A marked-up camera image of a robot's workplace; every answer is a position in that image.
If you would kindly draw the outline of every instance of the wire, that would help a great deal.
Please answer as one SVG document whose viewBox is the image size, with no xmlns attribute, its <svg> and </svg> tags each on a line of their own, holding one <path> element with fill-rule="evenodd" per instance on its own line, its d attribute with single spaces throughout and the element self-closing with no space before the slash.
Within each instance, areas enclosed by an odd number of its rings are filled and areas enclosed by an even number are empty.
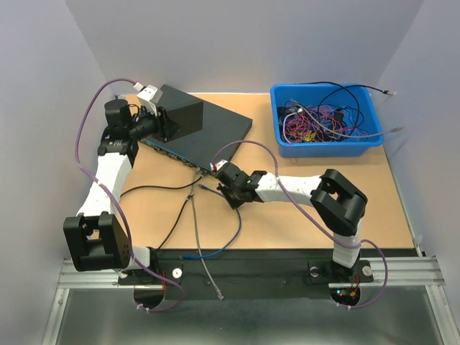
<svg viewBox="0 0 460 345">
<path fill-rule="evenodd" d="M 212 192 L 214 194 L 217 194 L 218 196 L 221 196 L 222 198 L 225 198 L 219 192 L 216 192 L 215 190 L 210 189 L 209 187 L 206 187 L 205 185 L 198 184 L 198 187 L 200 187 L 201 189 L 204 189 L 204 190 L 208 190 L 208 191 L 210 191 L 210 192 Z M 208 259 L 210 257 L 215 257 L 216 255 L 222 253 L 230 244 L 232 244 L 235 241 L 235 239 L 239 236 L 239 234 L 242 231 L 242 215 L 240 214 L 238 208 L 236 208 L 235 211 L 236 211 L 236 214 L 238 215 L 238 222 L 239 222 L 238 230 L 236 230 L 235 235 L 231 238 L 231 240 L 225 246 L 223 246 L 219 250 L 216 250 L 215 252 L 207 254 L 207 255 L 201 255 L 201 254 L 200 255 L 183 255 L 181 257 L 181 259 L 184 259 L 184 260 Z"/>
<path fill-rule="evenodd" d="M 212 161 L 211 161 L 211 164 L 213 164 L 213 166 L 215 167 L 215 164 L 214 162 L 216 161 L 216 158 L 227 148 L 227 147 L 230 147 L 232 145 L 235 145 L 235 144 L 241 144 L 243 142 L 246 142 L 246 143 L 249 143 L 249 144 L 255 144 L 255 145 L 258 145 L 262 148 L 264 148 L 269 154 L 270 156 L 272 156 L 272 159 L 273 159 L 273 163 L 275 165 L 275 177 L 276 177 L 276 180 L 277 180 L 277 183 L 278 185 L 280 186 L 280 188 L 282 189 L 282 191 L 284 192 L 284 194 L 286 195 L 286 197 L 290 200 L 291 203 L 294 204 L 294 206 L 309 220 L 313 223 L 313 225 L 315 225 L 324 235 L 326 235 L 326 237 L 328 237 L 331 241 L 333 241 L 334 243 L 338 244 L 340 247 L 343 247 L 343 248 L 347 248 L 347 249 L 359 249 L 361 248 L 362 244 L 363 243 L 369 243 L 371 244 L 380 254 L 380 256 L 382 257 L 382 261 L 383 261 L 383 265 L 385 267 L 385 278 L 383 280 L 383 285 L 382 285 L 382 288 L 380 289 L 380 291 L 373 297 L 373 299 L 371 299 L 370 301 L 366 302 L 365 304 L 362 304 L 362 305 L 358 305 L 358 306 L 350 306 L 348 305 L 347 308 L 349 309 L 358 309 L 358 308 L 363 308 L 364 306 L 367 306 L 367 305 L 370 305 L 372 304 L 373 302 L 375 302 L 382 294 L 383 292 L 385 291 L 385 288 L 387 287 L 387 282 L 388 282 L 388 264 L 387 264 L 387 260 L 382 252 L 382 250 L 373 242 L 373 241 L 370 241 L 368 239 L 362 239 L 358 244 L 346 244 L 346 243 L 343 243 L 342 241 L 334 238 L 333 235 L 331 235 L 330 233 L 328 233 L 327 230 L 325 230 L 321 224 L 319 224 L 307 211 L 305 211 L 302 206 L 294 199 L 294 197 L 290 194 L 290 192 L 286 189 L 286 187 L 282 184 L 281 182 L 281 179 L 280 179 L 280 174 L 279 174 L 279 166 L 278 166 L 278 160 L 275 156 L 275 153 L 267 146 L 267 145 L 264 145 L 260 142 L 256 142 L 254 140 L 248 140 L 248 139 L 244 139 L 244 140 L 236 140 L 234 142 L 230 142 L 228 143 L 227 145 L 225 145 L 224 147 L 222 147 L 213 157 Z"/>
<path fill-rule="evenodd" d="M 198 174 L 198 172 L 199 172 L 199 170 L 196 170 L 195 174 L 193 175 L 193 179 L 196 178 L 196 175 Z M 192 184 L 190 194 L 192 195 L 193 225 L 195 227 L 196 247 L 198 248 L 198 253 L 200 254 L 200 256 L 203 256 L 202 253 L 201 253 L 200 237 L 198 235 L 198 220 L 197 220 L 197 217 L 196 217 L 195 198 L 193 197 L 194 188 L 195 188 L 195 185 Z M 219 289 L 219 287 L 217 286 L 216 282 L 214 282 L 214 279 L 213 279 L 211 273 L 209 272 L 208 267 L 206 266 L 206 263 L 204 262 L 203 258 L 201 258 L 201 264 L 203 265 L 203 268 L 204 268 L 206 274 L 208 275 L 208 278 L 211 281 L 211 284 L 214 286 L 214 290 L 217 293 L 217 298 L 219 300 L 223 300 L 224 295 L 222 295 L 221 289 Z"/>
<path fill-rule="evenodd" d="M 322 123 L 320 123 L 320 121 L 318 121 L 317 119 L 315 119 L 315 117 L 311 114 L 311 112 L 309 112 L 309 110 L 307 110 L 306 107 L 304 107 L 302 104 L 298 103 L 297 101 L 294 101 L 292 100 L 293 103 L 297 104 L 307 115 L 309 115 L 309 117 L 314 120 L 314 122 L 316 122 L 322 129 L 330 132 L 330 133 L 334 133 L 335 135 L 339 135 L 341 137 L 345 137 L 345 138 L 370 138 L 370 137 L 379 137 L 381 135 L 384 135 L 384 134 L 389 134 L 389 133 L 394 133 L 394 132 L 399 132 L 399 131 L 402 131 L 404 129 L 404 127 L 396 127 L 396 128 L 393 128 L 389 131 L 386 131 L 386 132 L 380 132 L 380 133 L 375 133 L 375 134 L 368 134 L 368 135 L 347 135 L 347 134 L 342 134 L 342 133 L 338 133 L 332 129 L 329 129 L 328 127 L 324 126 Z"/>
<path fill-rule="evenodd" d="M 120 195 L 120 198 L 122 196 L 125 196 L 126 194 L 128 193 L 131 193 L 131 192 L 134 192 L 135 190 L 138 190 L 138 189 L 143 189 L 143 188 L 156 188 L 156 189 L 167 189 L 167 190 L 180 190 L 180 189 L 185 189 L 185 188 L 188 188 L 192 185 L 194 185 L 195 183 L 199 182 L 202 178 L 204 177 L 204 175 L 200 176 L 199 178 L 197 178 L 196 180 L 194 180 L 192 183 L 189 183 L 187 185 L 182 185 L 180 187 L 168 187 L 168 186 L 164 186 L 164 185 L 138 185 L 137 187 L 134 187 L 134 188 L 131 188 L 129 190 L 126 190 L 124 191 L 121 195 Z"/>
<path fill-rule="evenodd" d="M 188 202 L 191 198 L 192 198 L 192 195 L 191 195 L 191 194 L 187 195 L 187 198 L 185 198 L 185 201 L 184 201 L 184 203 L 182 204 L 182 207 L 180 208 L 178 217 L 176 218 L 174 225 L 172 226 L 172 228 L 171 228 L 169 234 L 166 236 L 166 238 L 163 240 L 163 242 L 161 242 L 161 244 L 158 246 L 157 251 L 160 250 L 160 249 L 165 245 L 165 243 L 168 241 L 168 239 L 170 239 L 171 235 L 172 235 L 173 232 L 174 232 L 175 227 L 176 227 L 176 226 L 178 225 L 178 223 L 179 223 L 179 220 L 180 220 L 180 217 L 182 216 L 182 213 L 184 212 L 185 205 L 187 205 L 187 202 Z"/>
<path fill-rule="evenodd" d="M 353 99 L 356 101 L 356 104 L 357 104 L 357 110 L 358 110 L 358 114 L 360 113 L 360 105 L 359 105 L 359 102 L 358 102 L 358 99 L 356 98 L 356 96 L 350 91 L 348 90 L 349 88 L 353 88 L 353 87 L 362 87 L 362 88 L 370 88 L 372 90 L 376 90 L 376 91 L 379 91 L 385 95 L 394 95 L 395 93 L 389 91 L 389 90 L 382 90 L 380 88 L 375 88 L 374 86 L 368 86 L 368 85 L 362 85 L 362 84 L 353 84 L 353 85 L 347 85 L 347 86 L 343 86 L 341 84 L 338 84 L 338 83 L 334 83 L 334 82 L 331 82 L 331 81 L 315 81 L 315 82 L 311 82 L 311 83 L 302 83 L 302 84 L 331 84 L 331 85 L 335 85 L 335 86 L 338 86 L 339 88 L 332 91 L 330 94 L 328 94 L 326 97 L 323 98 L 323 100 L 321 102 L 319 102 L 319 105 L 318 105 L 318 111 L 319 111 L 319 107 L 321 104 L 323 104 L 323 102 L 331 97 L 332 95 L 334 95 L 336 92 L 339 92 L 340 90 L 345 90 L 346 92 L 348 92 L 352 97 Z M 358 122 L 358 118 L 356 118 L 356 121 L 354 123 L 354 126 L 351 128 L 351 131 L 349 132 L 349 135 L 352 135 L 354 133 L 354 131 L 356 130 L 357 128 L 357 122 Z"/>
<path fill-rule="evenodd" d="M 137 258 L 136 256 L 134 255 L 134 250 L 132 248 L 132 235 L 131 235 L 131 230 L 129 228 L 129 224 L 128 224 L 128 220 L 126 218 L 126 215 L 124 214 L 123 210 L 121 209 L 121 206 L 119 204 L 119 202 L 117 201 L 117 199 L 115 198 L 115 196 L 111 193 L 111 191 L 103 184 L 101 183 L 98 178 L 89 170 L 87 169 L 86 167 L 82 166 L 81 162 L 80 162 L 80 153 L 79 153 L 79 149 L 80 149 L 80 140 L 81 140 L 81 134 L 83 132 L 83 128 L 85 126 L 85 122 L 86 122 L 86 119 L 88 118 L 88 115 L 89 115 L 89 112 L 91 110 L 91 108 L 93 107 L 94 105 L 94 102 L 96 102 L 96 99 L 98 98 L 98 96 L 101 94 L 102 90 L 105 89 L 105 87 L 107 87 L 108 85 L 112 84 L 112 83 L 115 83 L 117 81 L 126 81 L 127 83 L 131 83 L 132 85 L 134 85 L 136 82 L 134 80 L 131 80 L 131 79 L 127 79 L 127 78 L 116 78 L 116 79 L 111 79 L 107 82 L 105 82 L 98 90 L 97 92 L 94 94 L 93 98 L 91 99 L 89 105 L 88 105 L 88 108 L 86 108 L 86 111 L 83 115 L 83 118 L 81 120 L 81 123 L 80 123 L 80 127 L 78 128 L 78 133 L 77 133 L 77 138 L 75 140 L 75 162 L 77 163 L 77 166 L 78 168 L 85 174 L 87 175 L 90 179 L 92 179 L 92 181 L 94 183 L 96 183 L 97 185 L 99 185 L 99 187 L 102 188 L 102 190 L 107 194 L 107 196 L 109 197 L 110 201 L 113 203 L 113 205 L 115 206 L 115 208 L 117 209 L 122 221 L 123 221 L 123 224 L 124 224 L 124 228 L 126 229 L 126 235 L 128 236 L 128 240 L 129 240 L 129 246 L 130 246 L 130 250 L 131 250 L 131 258 L 133 259 L 134 262 L 136 262 L 137 265 L 139 265 L 139 267 L 141 267 L 145 272 L 147 272 L 149 275 L 161 280 L 162 282 L 166 282 L 167 284 L 170 284 L 170 285 L 173 285 L 175 286 L 177 289 L 179 289 L 179 291 L 181 292 L 181 296 L 180 298 L 172 305 L 169 305 L 168 307 L 164 307 L 164 308 L 148 308 L 148 307 L 144 307 L 143 305 L 140 305 L 138 304 L 137 307 L 144 310 L 144 311 L 147 311 L 148 313 L 149 312 L 161 312 L 161 311 L 168 311 L 170 309 L 173 309 L 174 307 L 176 307 L 177 305 L 179 305 L 180 302 L 182 302 L 182 299 L 184 298 L 185 296 L 185 291 L 184 289 L 179 285 L 177 284 L 176 282 L 172 281 L 172 280 L 169 280 L 165 277 L 163 277 L 162 275 L 159 275 L 155 272 L 153 272 L 151 269 L 149 269 L 148 267 L 146 267 L 144 264 L 142 264 Z"/>
<path fill-rule="evenodd" d="M 282 120 L 282 135 L 284 136 L 286 142 L 290 143 L 290 141 L 288 140 L 288 138 L 286 137 L 286 120 L 288 119 L 289 116 L 293 116 L 293 115 L 296 115 L 297 113 L 293 112 L 291 114 L 288 114 L 285 116 L 285 119 Z"/>
</svg>

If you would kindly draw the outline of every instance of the screw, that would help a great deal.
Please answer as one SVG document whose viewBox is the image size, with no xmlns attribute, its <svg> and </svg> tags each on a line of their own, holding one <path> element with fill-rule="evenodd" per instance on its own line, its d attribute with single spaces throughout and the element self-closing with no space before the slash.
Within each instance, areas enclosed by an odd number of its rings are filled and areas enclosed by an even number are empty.
<svg viewBox="0 0 460 345">
<path fill-rule="evenodd" d="M 362 272 L 366 277 L 370 277 L 372 275 L 372 268 L 370 266 L 364 266 Z"/>
<path fill-rule="evenodd" d="M 310 267 L 310 276 L 313 278 L 319 277 L 319 269 L 316 266 Z"/>
</svg>

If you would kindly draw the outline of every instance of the wooden table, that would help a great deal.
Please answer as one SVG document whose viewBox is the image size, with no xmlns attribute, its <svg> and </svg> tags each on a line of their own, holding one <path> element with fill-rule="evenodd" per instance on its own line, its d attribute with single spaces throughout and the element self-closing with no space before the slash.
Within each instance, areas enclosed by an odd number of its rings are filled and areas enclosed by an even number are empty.
<svg viewBox="0 0 460 345">
<path fill-rule="evenodd" d="M 268 94 L 199 94 L 198 97 L 253 118 L 247 139 L 266 144 L 277 153 Z M 382 248 L 413 248 L 405 214 L 397 194 L 383 147 L 369 149 L 361 157 L 286 159 L 278 155 L 280 174 L 320 175 L 326 168 L 340 171 L 368 197 L 362 238 Z M 243 144 L 232 162 L 242 170 L 273 172 L 272 158 L 253 144 Z M 134 168 L 124 189 L 137 185 L 179 186 L 190 183 L 194 170 L 141 144 Z M 215 188 L 207 177 L 204 185 Z M 141 189 L 121 199 L 137 246 L 158 246 L 170 231 L 190 189 Z M 238 226 L 236 211 L 226 201 L 206 190 L 195 188 L 195 203 L 201 246 L 220 248 Z M 240 208 L 243 228 L 233 249 L 331 248 L 332 242 L 310 223 L 291 203 L 248 203 Z M 313 208 L 308 211 L 321 222 Z M 196 248 L 191 205 L 165 245 L 169 249 Z"/>
</svg>

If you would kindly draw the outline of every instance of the gray wall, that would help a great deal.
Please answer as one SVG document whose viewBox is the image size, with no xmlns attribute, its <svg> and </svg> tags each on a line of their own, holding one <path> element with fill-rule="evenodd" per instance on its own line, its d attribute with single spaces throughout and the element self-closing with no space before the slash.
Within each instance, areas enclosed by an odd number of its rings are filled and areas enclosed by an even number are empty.
<svg viewBox="0 0 460 345">
<path fill-rule="evenodd" d="M 63 220 L 90 184 L 73 142 L 104 77 L 63 1 L 9 1 L 0 42 L 0 344 L 41 344 L 67 254 Z M 102 114 L 84 139 L 91 167 Z"/>
<path fill-rule="evenodd" d="M 460 2 L 425 0 L 379 85 L 399 94 L 378 106 L 392 171 L 423 247 L 436 254 L 460 324 Z"/>
<path fill-rule="evenodd" d="M 423 0 L 66 0 L 106 78 L 184 91 L 376 83 Z"/>
</svg>

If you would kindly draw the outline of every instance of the blue container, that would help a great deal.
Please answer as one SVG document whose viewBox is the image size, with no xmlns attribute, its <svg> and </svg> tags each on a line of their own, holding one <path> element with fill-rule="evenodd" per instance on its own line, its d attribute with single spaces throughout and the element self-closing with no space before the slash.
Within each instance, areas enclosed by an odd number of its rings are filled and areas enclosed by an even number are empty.
<svg viewBox="0 0 460 345">
<path fill-rule="evenodd" d="M 282 133 L 280 133 L 280 125 L 278 123 L 277 107 L 285 106 L 286 102 L 292 100 L 304 106 L 314 107 L 337 88 L 339 87 L 330 84 L 277 84 L 272 87 L 270 97 L 272 99 L 273 127 L 282 157 L 354 157 L 362 155 L 370 147 L 383 144 L 383 135 L 370 137 L 367 141 L 359 142 L 345 140 L 343 142 L 301 142 L 290 144 L 281 139 Z M 364 121 L 359 128 L 368 131 L 369 134 L 382 132 L 382 127 L 375 113 L 369 91 L 362 87 L 352 87 L 349 90 L 358 99 L 361 112 L 364 115 Z M 337 91 L 324 103 L 343 107 L 357 107 L 354 98 L 345 90 Z M 352 126 L 346 118 L 347 116 L 344 117 L 346 124 Z"/>
</svg>

